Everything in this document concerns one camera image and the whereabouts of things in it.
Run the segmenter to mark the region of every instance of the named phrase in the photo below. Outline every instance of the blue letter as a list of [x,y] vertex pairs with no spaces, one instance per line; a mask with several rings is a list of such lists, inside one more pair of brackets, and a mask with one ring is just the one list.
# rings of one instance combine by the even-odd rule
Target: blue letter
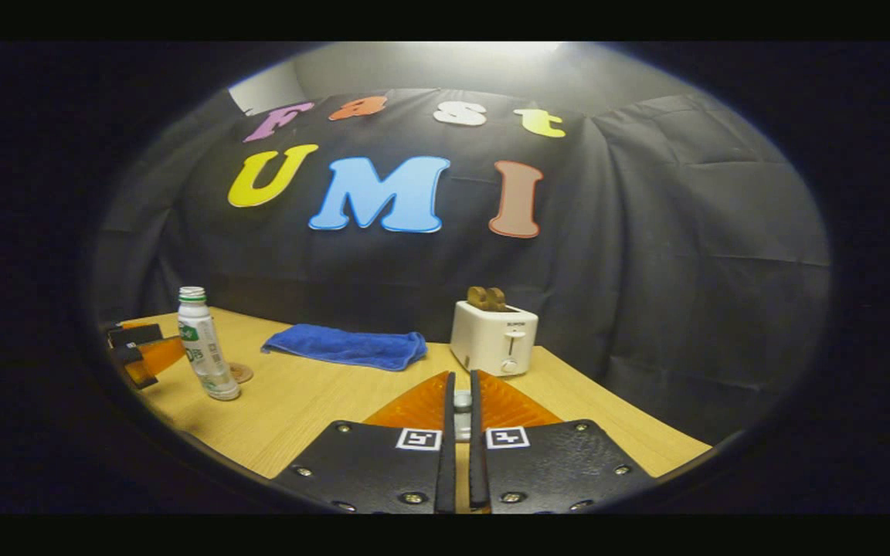
[[449,167],[445,158],[414,156],[403,162],[384,181],[380,181],[368,158],[342,158],[331,163],[335,176],[321,211],[307,222],[312,229],[343,229],[349,224],[342,208],[352,205],[352,214],[360,228],[373,224],[382,208],[393,200],[393,208],[380,222],[391,232],[438,232],[442,221],[435,216],[435,187],[442,170]]

